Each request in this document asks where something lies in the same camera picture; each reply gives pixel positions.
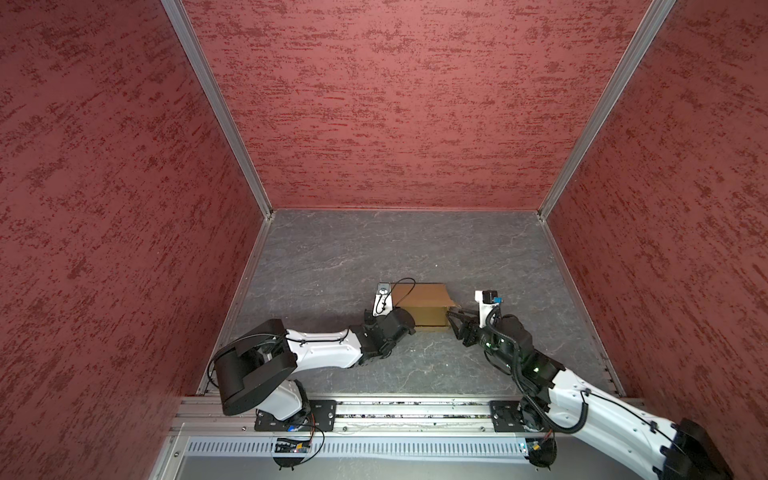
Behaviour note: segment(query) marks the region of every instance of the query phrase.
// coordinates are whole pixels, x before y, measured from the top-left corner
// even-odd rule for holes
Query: open cardboard box
[[[450,306],[456,306],[444,283],[399,283],[392,289],[392,304],[402,307],[416,322],[417,332],[449,332],[445,318]]]

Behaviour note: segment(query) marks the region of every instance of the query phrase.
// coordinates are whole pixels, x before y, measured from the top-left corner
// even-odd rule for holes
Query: box flap
[[[409,306],[456,306],[444,283],[417,283],[415,286],[399,283],[392,289],[392,304],[406,310]]]

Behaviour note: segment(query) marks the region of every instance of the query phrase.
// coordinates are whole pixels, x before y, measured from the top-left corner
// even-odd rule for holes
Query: red wall
[[[678,0],[550,224],[622,382],[768,472],[768,3]]]
[[[535,210],[648,0],[188,0],[275,207]]]
[[[260,214],[157,0],[0,7],[0,478],[143,480]]]

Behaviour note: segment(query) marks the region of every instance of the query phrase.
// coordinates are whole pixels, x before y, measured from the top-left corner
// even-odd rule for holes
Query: metal edge trim
[[[568,155],[568,159],[566,159],[558,177],[549,189],[547,197],[545,197],[544,201],[541,203],[539,215],[541,215],[541,218],[544,220],[549,217],[555,204],[565,191],[565,187],[568,185],[571,177],[573,177],[579,164],[584,159],[587,150],[589,150],[592,142],[600,132],[603,123],[605,123],[611,110],[613,110],[614,105],[616,105],[621,93],[629,83],[630,78],[635,70],[637,70],[637,66],[645,56],[645,52],[659,32],[659,29],[667,18],[670,10],[672,10],[675,1],[676,0],[653,0],[648,7],[648,10],[646,10],[643,19],[637,26],[637,30],[627,46],[627,50],[624,51],[611,79],[605,85],[603,94],[595,105],[589,120],[587,120],[584,130],[581,131],[581,135],[576,140],[571,153]]]
[[[563,276],[563,280],[565,281],[565,288],[568,289],[568,293],[571,295],[574,306],[576,307],[579,316],[584,321],[584,324],[587,326],[590,337],[592,338],[592,342],[600,354],[605,367],[608,369],[608,374],[611,376],[611,380],[616,387],[616,393],[620,397],[626,397],[627,392],[621,385],[621,381],[619,380],[618,374],[616,373],[616,369],[614,368],[611,359],[608,358],[608,352],[605,350],[605,346],[603,345],[603,341],[600,339],[600,335],[598,335],[598,330],[594,327],[592,317],[587,310],[587,306],[584,304],[584,299],[581,298],[581,294],[579,293],[576,282],[571,275],[571,271],[568,269],[568,265],[566,264],[565,258],[560,251],[560,247],[558,247],[558,243],[555,241],[554,235],[552,235],[552,231],[549,230],[549,225],[547,225],[547,221],[544,219],[541,219],[541,228],[544,231],[544,236],[547,237],[547,243],[549,243],[549,247],[552,250],[554,261],[558,265],[560,274]]]
[[[203,53],[203,49],[200,46],[200,42],[197,40],[194,28],[192,27],[192,22],[190,22],[189,15],[187,15],[184,5],[182,5],[181,0],[161,0],[161,2],[165,8],[165,12],[168,14],[170,23],[174,26],[174,30],[181,42],[181,46],[184,48],[184,52],[187,54],[187,58],[192,64],[192,69],[194,69],[194,72],[197,75],[197,80],[200,81],[205,96],[208,97],[208,101],[219,121],[221,130],[224,132],[224,136],[230,144],[232,153],[234,153],[237,163],[243,171],[248,186],[250,187],[253,196],[256,198],[256,202],[259,204],[262,215],[264,215],[264,218],[271,217],[273,209],[270,200],[266,196],[266,191],[261,183],[259,174],[256,172],[256,167],[254,167],[253,162],[250,159],[243,138],[237,130],[237,125],[235,124],[232,114],[227,107],[227,103],[221,94],[214,73],[211,71],[208,61],[205,58],[205,54]]]
[[[269,234],[270,225],[272,224],[273,218],[274,216],[271,218],[265,218],[261,223],[259,234],[256,236],[256,243],[253,245],[253,249],[250,252],[250,257],[248,258],[248,262],[245,265],[245,270],[243,270],[243,275],[240,277],[240,282],[237,284],[237,289],[235,290],[235,294],[232,297],[232,303],[230,303],[227,316],[224,317],[224,323],[221,325],[219,336],[216,338],[214,350],[208,356],[208,362],[210,362],[210,359],[214,357],[214,353],[216,353],[218,349],[229,342],[230,335],[232,334],[232,328],[234,328],[235,320],[237,320],[237,316],[240,314],[240,310],[243,308],[243,301],[245,300],[246,293],[248,292],[248,287],[250,286],[250,282],[256,272],[256,267],[259,264],[261,253],[264,250],[264,245],[266,244],[266,238]],[[203,378],[200,379],[200,385],[197,387],[197,395],[205,395],[207,389],[208,376],[205,372],[203,372]]]

